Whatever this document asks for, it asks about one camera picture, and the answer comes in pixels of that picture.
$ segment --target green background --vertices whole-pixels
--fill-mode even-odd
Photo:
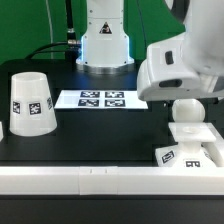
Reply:
[[[54,42],[66,40],[64,0],[49,0]],[[136,0],[125,0],[124,29],[130,37],[130,54],[145,58],[144,36]],[[77,37],[86,31],[86,1],[73,0],[73,17]],[[170,14],[163,0],[139,0],[147,45],[184,31]],[[50,43],[50,29],[45,0],[0,0],[0,64],[21,59],[36,48]],[[35,58],[50,58],[39,55]]]

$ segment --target white ball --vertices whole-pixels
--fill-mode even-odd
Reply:
[[[175,122],[203,122],[205,119],[205,108],[196,99],[175,100],[172,112]]]

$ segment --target printed marker sheet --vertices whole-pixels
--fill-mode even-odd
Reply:
[[[55,109],[147,109],[137,91],[62,90]]]

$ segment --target black table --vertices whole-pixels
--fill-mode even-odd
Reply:
[[[0,67],[0,166],[157,166],[154,151],[175,144],[170,102],[147,110],[57,110],[58,128],[39,137],[8,131],[11,76],[44,72],[54,104],[61,90],[136,90],[137,72],[93,75],[63,60],[13,60]],[[223,103],[201,101],[223,135]],[[0,196],[0,223],[222,223],[218,196]]]

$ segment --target upside-down cup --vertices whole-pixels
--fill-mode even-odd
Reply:
[[[40,136],[57,127],[47,77],[39,72],[12,76],[10,131],[19,136]]]

